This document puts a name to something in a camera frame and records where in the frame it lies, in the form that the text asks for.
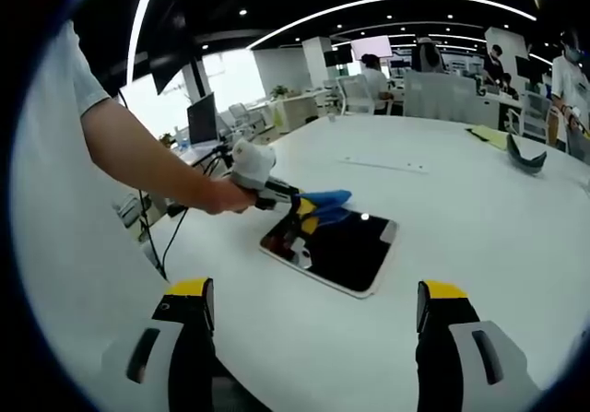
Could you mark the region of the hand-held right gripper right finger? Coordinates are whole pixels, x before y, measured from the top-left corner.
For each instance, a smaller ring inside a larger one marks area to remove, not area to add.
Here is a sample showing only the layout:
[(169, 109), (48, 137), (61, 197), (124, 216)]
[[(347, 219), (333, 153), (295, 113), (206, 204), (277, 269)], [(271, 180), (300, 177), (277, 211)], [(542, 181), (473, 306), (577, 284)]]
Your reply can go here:
[(419, 411), (526, 411), (540, 397), (523, 350), (457, 286), (419, 282), (417, 335)]

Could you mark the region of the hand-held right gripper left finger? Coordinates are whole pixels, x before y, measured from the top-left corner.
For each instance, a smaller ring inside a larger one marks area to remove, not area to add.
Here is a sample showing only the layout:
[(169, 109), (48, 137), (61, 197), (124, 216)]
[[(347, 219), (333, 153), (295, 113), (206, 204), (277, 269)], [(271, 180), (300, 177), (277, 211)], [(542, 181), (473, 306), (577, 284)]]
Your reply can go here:
[(215, 347), (210, 277), (172, 285), (152, 316), (104, 352), (105, 411), (212, 411)]

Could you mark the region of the person's left hand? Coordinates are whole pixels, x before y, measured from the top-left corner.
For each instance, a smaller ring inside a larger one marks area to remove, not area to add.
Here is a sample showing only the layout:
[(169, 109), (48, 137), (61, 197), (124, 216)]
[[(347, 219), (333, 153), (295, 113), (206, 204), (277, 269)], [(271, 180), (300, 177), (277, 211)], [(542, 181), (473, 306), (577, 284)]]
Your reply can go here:
[(210, 215), (223, 212), (241, 213), (256, 202), (256, 194), (241, 188), (229, 178), (209, 180), (205, 188), (203, 208)]

